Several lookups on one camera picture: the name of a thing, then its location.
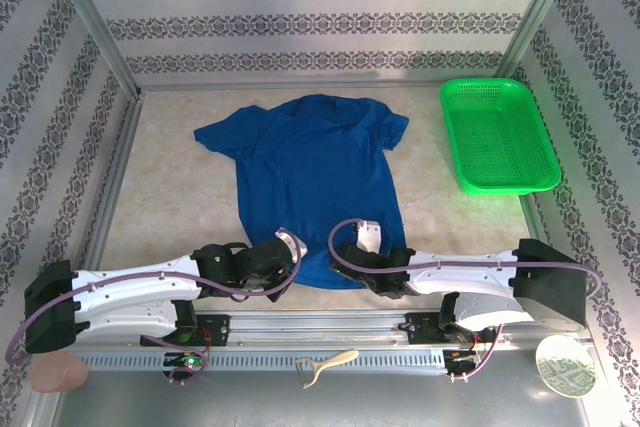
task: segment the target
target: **t-shirt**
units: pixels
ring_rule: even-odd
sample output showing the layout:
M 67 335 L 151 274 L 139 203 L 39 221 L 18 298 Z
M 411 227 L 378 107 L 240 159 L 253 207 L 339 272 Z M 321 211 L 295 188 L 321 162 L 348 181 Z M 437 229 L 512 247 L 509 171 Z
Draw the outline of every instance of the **t-shirt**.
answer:
M 270 110 L 245 107 L 194 133 L 236 161 L 240 220 L 253 244 L 284 227 L 309 249 L 296 282 L 354 289 L 362 285 L 329 268 L 329 232 L 359 217 L 382 226 L 382 253 L 406 246 L 382 150 L 400 142 L 408 123 L 373 99 L 309 95 Z M 354 232 L 343 228 L 336 245 Z

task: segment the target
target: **green plastic basket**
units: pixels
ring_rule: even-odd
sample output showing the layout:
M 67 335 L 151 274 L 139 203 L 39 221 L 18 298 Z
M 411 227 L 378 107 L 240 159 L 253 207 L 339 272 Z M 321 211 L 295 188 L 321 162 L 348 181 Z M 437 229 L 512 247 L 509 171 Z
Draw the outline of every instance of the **green plastic basket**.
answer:
M 558 159 L 526 86 L 510 79 L 451 80 L 440 99 L 464 192 L 525 195 L 558 185 Z

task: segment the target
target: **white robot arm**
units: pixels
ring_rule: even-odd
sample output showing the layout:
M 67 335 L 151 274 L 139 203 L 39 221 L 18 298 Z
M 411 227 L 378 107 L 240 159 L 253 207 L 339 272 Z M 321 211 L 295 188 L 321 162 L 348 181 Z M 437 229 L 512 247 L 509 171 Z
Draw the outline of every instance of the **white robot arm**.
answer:
M 296 240 L 304 257 L 307 247 Z M 99 284 L 105 280 L 145 273 L 180 273 L 249 292 L 282 284 L 297 260 L 293 239 L 278 230 L 273 239 L 251 248 L 240 243 L 210 244 L 191 255 L 145 267 L 72 272 L 68 261 L 55 262 L 46 266 L 25 290 L 27 318 L 61 294 L 86 286 L 89 289 L 39 317 L 27 330 L 26 350 L 48 352 L 75 341 L 131 342 L 145 335 L 171 340 L 193 333 L 197 321 L 192 301 L 210 296 L 234 298 L 225 290 L 172 275 Z M 267 297 L 275 302 L 285 290 Z
M 362 282 L 378 295 L 394 299 L 403 295 L 457 292 L 454 308 L 449 305 L 447 310 L 453 311 L 456 325 L 470 331 L 526 321 L 562 331 L 585 327 L 588 269 L 509 266 L 523 262 L 531 266 L 549 262 L 564 263 L 565 267 L 576 265 L 540 241 L 523 239 L 513 251 L 479 255 L 439 255 L 413 249 L 380 255 L 380 232 L 377 222 L 359 220 L 355 245 L 344 242 L 336 247 L 332 269 Z M 347 264 L 379 271 L 364 273 Z M 403 266 L 425 264 L 435 267 L 402 271 Z M 390 268 L 396 268 L 396 272 L 385 273 Z

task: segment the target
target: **beige tabletop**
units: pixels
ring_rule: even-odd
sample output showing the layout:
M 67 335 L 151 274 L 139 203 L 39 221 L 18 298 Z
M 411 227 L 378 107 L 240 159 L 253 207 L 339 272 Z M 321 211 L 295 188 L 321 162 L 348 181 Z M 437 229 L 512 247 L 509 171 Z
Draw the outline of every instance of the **beige tabletop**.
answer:
M 385 151 L 407 245 L 443 254 L 512 249 L 528 231 L 516 196 L 468 196 L 455 177 L 439 89 L 349 88 L 152 92 L 147 94 L 100 269 L 148 265 L 203 245 L 243 241 L 235 163 L 193 138 L 198 127 L 248 105 L 271 108 L 303 95 L 370 97 L 409 117 L 393 151 Z M 330 291 L 292 285 L 272 304 L 252 298 L 202 299 L 198 309 L 340 309 L 437 307 L 440 296 L 378 297 L 367 290 Z

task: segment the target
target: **patterned wallpaper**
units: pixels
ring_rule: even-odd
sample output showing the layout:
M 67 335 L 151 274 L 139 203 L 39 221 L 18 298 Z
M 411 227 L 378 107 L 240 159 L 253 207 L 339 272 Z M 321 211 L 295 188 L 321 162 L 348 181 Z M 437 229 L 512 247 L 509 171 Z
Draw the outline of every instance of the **patterned wallpaper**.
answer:
M 536 195 L 546 235 L 602 273 L 589 323 L 625 425 L 640 425 L 639 3 L 555 0 L 516 73 L 563 169 Z
M 25 287 L 78 264 L 130 101 L 70 0 L 0 0 L 0 318 L 4 352 Z M 0 426 L 21 421 L 28 365 L 0 360 Z
M 95 0 L 143 87 L 491 75 L 530 0 Z

